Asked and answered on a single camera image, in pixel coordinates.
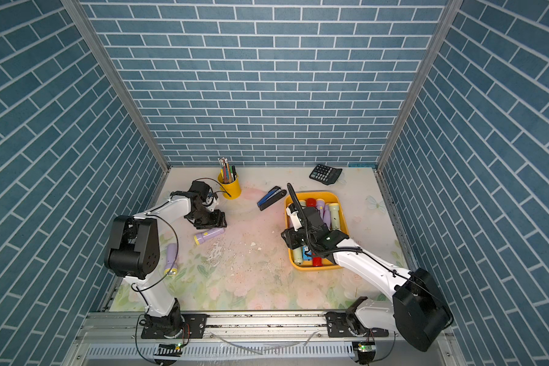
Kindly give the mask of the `small red flashlight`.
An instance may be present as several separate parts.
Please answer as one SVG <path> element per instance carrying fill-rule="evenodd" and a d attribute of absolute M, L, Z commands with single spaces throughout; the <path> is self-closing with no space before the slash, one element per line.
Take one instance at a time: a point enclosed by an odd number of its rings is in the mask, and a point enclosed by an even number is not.
<path fill-rule="evenodd" d="M 323 259 L 320 257 L 313 257 L 312 258 L 312 266 L 315 268 L 320 268 L 323 266 Z"/>

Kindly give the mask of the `blue white flashlight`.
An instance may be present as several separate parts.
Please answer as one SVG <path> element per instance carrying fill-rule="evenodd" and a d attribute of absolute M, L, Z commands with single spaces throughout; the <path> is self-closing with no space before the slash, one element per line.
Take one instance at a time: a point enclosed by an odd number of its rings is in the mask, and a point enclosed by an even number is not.
<path fill-rule="evenodd" d="M 302 247 L 302 258 L 304 262 L 311 262 L 313 260 L 313 254 L 307 246 Z"/>

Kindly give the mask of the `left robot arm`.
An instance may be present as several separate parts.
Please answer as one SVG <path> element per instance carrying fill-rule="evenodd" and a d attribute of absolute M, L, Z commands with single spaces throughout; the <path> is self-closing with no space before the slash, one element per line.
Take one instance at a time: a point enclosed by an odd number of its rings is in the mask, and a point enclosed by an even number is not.
<path fill-rule="evenodd" d="M 143 327 L 155 336 L 185 338 L 187 332 L 180 304 L 163 283 L 169 273 L 161 274 L 157 270 L 161 262 L 160 224 L 169 227 L 173 234 L 175 252 L 166 258 L 169 268 L 175 268 L 179 241 L 171 222 L 182 217 L 199 230 L 225 228 L 226 216 L 217 208 L 218 204 L 218 194 L 198 179 L 187 191 L 171 192 L 165 203 L 135 215 L 120 215 L 111 223 L 105 267 L 140 296 L 144 305 Z"/>

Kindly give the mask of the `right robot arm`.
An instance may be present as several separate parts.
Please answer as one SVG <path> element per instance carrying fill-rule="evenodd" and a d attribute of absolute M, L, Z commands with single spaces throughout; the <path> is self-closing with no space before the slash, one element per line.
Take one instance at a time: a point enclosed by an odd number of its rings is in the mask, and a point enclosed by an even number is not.
<path fill-rule="evenodd" d="M 357 300 L 352 306 L 356 326 L 393 330 L 425 352 L 453 323 L 445 296 L 425 269 L 410 271 L 375 256 L 343 231 L 330 230 L 314 207 L 290 204 L 286 215 L 291 227 L 282 232 L 282 238 L 289 248 L 307 246 L 314 256 L 329 259 L 372 284 L 392 303 L 381 315 L 372 300 Z"/>

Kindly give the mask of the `yellow plastic tray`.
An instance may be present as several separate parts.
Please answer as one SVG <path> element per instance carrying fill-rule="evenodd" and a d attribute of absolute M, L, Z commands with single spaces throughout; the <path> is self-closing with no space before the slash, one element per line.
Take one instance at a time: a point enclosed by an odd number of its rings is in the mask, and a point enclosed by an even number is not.
<path fill-rule="evenodd" d="M 331 224 L 333 229 L 338 229 L 346 235 L 349 234 L 342 206 L 339 198 L 334 193 L 328 191 L 297 192 L 297 198 L 299 201 L 305 201 L 305 203 L 307 203 L 309 199 L 315 200 L 316 209 L 320 208 L 321 201 L 324 202 L 324 206 L 331 205 L 333 209 L 330 214 L 330 218 L 324 219 L 323 221 L 327 224 Z M 298 271 L 326 271 L 340 269 L 339 265 L 333 264 L 329 259 L 321 259 L 321 266 L 313 266 L 312 256 L 310 253 L 307 253 L 306 250 L 306 248 L 302 249 L 301 261 L 298 260 L 299 251 L 297 249 L 288 250 L 291 265 L 293 265 L 293 267 Z"/>

